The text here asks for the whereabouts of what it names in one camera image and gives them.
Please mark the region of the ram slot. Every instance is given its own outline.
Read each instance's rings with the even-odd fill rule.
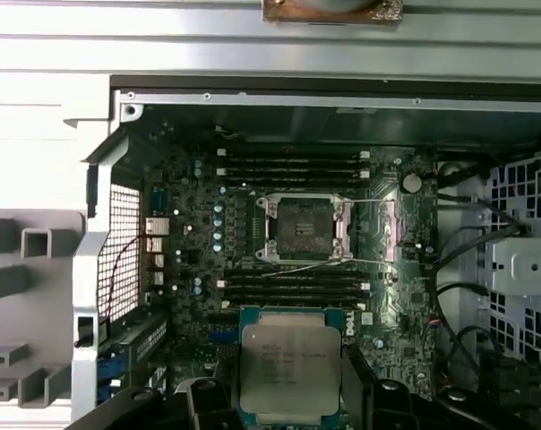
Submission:
[[[227,159],[223,157],[217,159],[216,167],[229,170],[303,168],[321,171],[354,172],[363,168],[364,165],[364,162],[354,160],[314,161],[308,159]]]
[[[316,152],[315,150],[302,151],[293,149],[283,149],[282,151],[261,150],[260,146],[243,145],[235,148],[220,148],[217,149],[217,156],[225,159],[300,159],[304,161],[317,161],[317,162],[349,162],[349,161],[368,161],[368,157],[365,157],[365,152],[332,152],[328,154]]]

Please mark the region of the metal mesh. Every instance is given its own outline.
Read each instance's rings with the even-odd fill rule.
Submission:
[[[140,204],[139,191],[111,185],[110,232],[98,258],[99,314],[109,316],[110,321],[127,314],[138,303],[141,241],[132,241],[141,233]],[[120,253],[110,292],[114,265]]]
[[[167,323],[162,323],[150,336],[137,347],[137,362],[144,358],[149,351],[155,347],[167,333]]]

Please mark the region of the wire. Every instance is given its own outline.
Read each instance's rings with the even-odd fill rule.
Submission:
[[[109,293],[107,294],[107,310],[106,310],[106,317],[108,318],[111,314],[111,305],[112,305],[112,299],[113,299],[113,292],[116,286],[116,271],[119,267],[119,261],[121,260],[121,256],[124,254],[125,251],[129,248],[129,246],[133,245],[137,240],[145,237],[145,235],[137,235],[133,239],[131,239],[127,244],[119,251],[119,254],[117,254],[116,260],[113,264],[113,268],[111,269],[111,277],[109,279]]]
[[[326,260],[324,262],[317,262],[315,264],[309,264],[308,266],[298,267],[296,269],[292,269],[288,271],[274,271],[273,273],[263,273],[261,277],[270,278],[272,276],[286,275],[288,273],[297,273],[298,271],[308,271],[309,269],[313,269],[315,267],[328,266],[331,264],[342,264],[345,262],[369,262],[372,264],[380,264],[380,265],[390,264],[389,262],[380,262],[378,260],[363,260],[361,258],[335,258],[331,260]]]
[[[313,269],[314,267],[326,266],[326,265],[329,265],[329,264],[333,264],[335,262],[340,262],[340,260],[326,260],[324,262],[318,262],[318,263],[315,263],[315,264],[310,264],[308,266],[298,267],[298,268],[290,270],[290,271],[274,271],[273,273],[263,273],[261,275],[261,277],[262,278],[270,278],[272,276],[286,275],[288,273],[297,273],[298,271],[308,271],[309,269]]]
[[[483,200],[483,199],[476,199],[475,201],[472,199],[472,197],[467,197],[463,195],[449,195],[444,193],[438,193],[438,199],[445,200],[446,202],[456,202],[456,203],[477,203],[480,206],[485,207],[486,209],[489,209],[492,213],[497,215],[502,221],[507,222],[509,224],[515,224],[515,225],[523,225],[521,221],[518,219],[513,218],[511,215],[508,215],[498,207],[494,206],[490,202]]]
[[[453,233],[451,233],[450,236],[448,236],[443,242],[442,244],[440,245],[440,248],[438,250],[438,255],[442,255],[443,254],[443,250],[447,247],[447,245],[459,234],[461,233],[462,231],[466,231],[466,230],[481,230],[483,232],[485,232],[485,227],[479,227],[479,226],[463,226],[463,227],[460,227],[460,228],[456,228]]]
[[[451,284],[448,284],[445,287],[438,289],[438,296],[442,293],[445,293],[446,291],[450,291],[451,289],[455,288],[468,289],[478,294],[479,296],[489,296],[489,291],[486,287],[482,287],[481,285],[475,284],[473,282],[452,282]]]
[[[477,325],[469,325],[468,327],[464,327],[463,329],[461,329],[457,336],[458,340],[461,341],[465,336],[470,334],[472,331],[479,331],[482,334],[484,334],[492,343],[492,346],[494,347],[495,352],[499,354],[503,353],[502,348],[500,347],[499,343],[497,343],[492,333],[490,333],[488,330],[484,329],[483,327],[478,327]],[[457,349],[458,349],[457,344],[454,343],[454,345],[451,347],[450,352],[445,358],[446,361],[450,361],[453,358]]]

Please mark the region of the green circuit board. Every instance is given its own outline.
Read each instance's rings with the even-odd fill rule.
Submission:
[[[300,162],[289,164],[292,159]],[[345,169],[355,173],[343,175]],[[346,319],[343,342],[356,343],[381,377],[428,397],[434,339],[428,336],[423,351],[422,336],[433,309],[418,256],[434,251],[433,172],[432,156],[403,147],[173,145],[145,184],[147,215],[169,217],[164,281],[154,286],[157,268],[148,267],[148,284],[151,292],[162,290],[160,299],[172,311],[173,383],[212,374],[221,351],[238,342],[242,305],[314,306],[340,308]],[[424,179],[413,193],[402,186],[410,174]],[[277,219],[269,221],[260,201],[276,194],[286,200]],[[328,241],[336,232],[319,223],[320,214],[331,210],[324,195],[351,206],[344,252],[352,258],[336,264],[327,264]],[[286,202],[299,207],[289,209]],[[301,220],[305,213],[314,218]],[[300,240],[283,233],[288,222]],[[312,241],[305,242],[306,235],[313,235]],[[279,262],[257,256],[269,237],[278,238]],[[310,263],[300,263],[305,259]],[[298,289],[291,288],[293,282]]]

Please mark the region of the capacitor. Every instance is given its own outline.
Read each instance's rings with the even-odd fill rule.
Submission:
[[[402,190],[406,193],[415,194],[422,189],[422,185],[422,178],[415,173],[402,178]]]
[[[372,341],[372,343],[374,344],[374,347],[376,349],[382,349],[384,348],[384,341],[380,338],[374,338],[374,340]]]

